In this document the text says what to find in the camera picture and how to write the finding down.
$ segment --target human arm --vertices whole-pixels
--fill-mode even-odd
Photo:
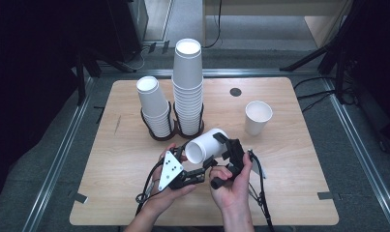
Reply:
[[[232,173],[224,166],[214,166],[210,171],[210,180],[219,177],[226,181],[218,189],[211,189],[212,197],[222,213],[224,228],[230,231],[255,231],[252,214],[249,207],[249,180],[252,162],[249,154],[243,156],[244,167],[240,174],[232,181]]]
[[[170,148],[174,148],[176,144],[172,143],[164,150],[161,154],[161,158],[165,156],[165,152]],[[183,195],[188,194],[189,192],[195,189],[195,185],[185,186],[180,189],[172,190],[170,188],[166,188],[163,192],[157,194],[159,179],[161,178],[162,167],[159,166],[153,173],[152,182],[154,182],[154,186],[150,193],[151,197],[146,201],[145,205],[141,209],[141,211],[136,215],[136,217],[132,220],[132,222],[126,227],[124,232],[149,232],[152,230],[153,225],[158,219],[159,215],[161,215],[173,201]]]

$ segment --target upright cup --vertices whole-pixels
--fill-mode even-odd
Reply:
[[[200,163],[212,156],[217,158],[227,151],[226,146],[213,137],[217,132],[227,137],[223,130],[211,129],[186,145],[185,154],[191,163]]]
[[[173,83],[183,89],[192,89],[203,80],[201,45],[193,39],[177,42],[173,63]]]
[[[168,102],[159,81],[154,76],[144,76],[137,81],[137,92],[143,113],[149,117],[158,117],[165,113]]]
[[[264,126],[273,116],[273,111],[263,101],[252,101],[246,106],[245,131],[251,136],[261,133]]]

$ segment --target wooden table surface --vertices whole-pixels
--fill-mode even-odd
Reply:
[[[160,80],[171,102],[170,79]],[[142,192],[149,171],[171,142],[152,139],[140,118],[136,80],[113,84],[78,192],[85,204],[74,203],[70,221],[75,225],[126,225],[135,217],[136,196]],[[229,92],[239,88],[241,96]],[[263,165],[267,204],[275,225],[333,225],[339,221],[332,199],[320,200],[318,192],[329,188],[318,162],[301,109],[286,77],[204,79],[204,131],[222,129],[239,138],[244,150],[253,148]],[[273,109],[263,132],[251,137],[244,132],[245,107],[260,100]],[[186,170],[198,166],[184,162]],[[157,225],[222,225],[219,209],[209,190],[208,178],[194,192],[176,200],[157,220]],[[251,183],[259,193],[258,176]],[[250,197],[254,225],[266,220]]]

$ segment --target tall stack of cups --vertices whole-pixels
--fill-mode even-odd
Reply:
[[[174,121],[170,116],[170,104],[165,98],[158,79],[144,76],[136,84],[141,114],[146,126],[158,138],[168,137],[174,129]]]
[[[203,110],[203,70],[198,41],[183,39],[176,44],[171,80],[179,130],[185,135],[195,135],[201,128]]]

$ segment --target human hand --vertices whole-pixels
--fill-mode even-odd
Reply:
[[[243,155],[243,169],[240,174],[230,181],[232,173],[224,166],[214,166],[209,177],[216,177],[226,181],[218,188],[210,188],[216,205],[222,212],[225,231],[254,231],[252,215],[249,207],[249,180],[252,162],[249,154]]]
[[[162,152],[161,156],[159,157],[159,160],[165,157],[165,152],[170,150],[170,148],[176,147],[175,143],[171,143],[167,146],[167,148]],[[187,158],[185,156],[182,156],[181,161],[186,161]],[[155,185],[152,188],[152,191],[150,197],[146,204],[144,205],[142,211],[149,211],[152,214],[154,214],[156,217],[158,217],[161,213],[163,213],[167,208],[170,207],[170,205],[173,203],[173,201],[183,195],[188,194],[189,192],[193,191],[195,189],[195,185],[189,185],[185,186],[180,189],[172,190],[170,188],[166,188],[164,191],[158,194],[158,186],[159,186],[159,180],[161,178],[162,174],[162,166],[159,166],[156,168],[156,170],[153,173],[152,176],[152,182],[155,183]]]

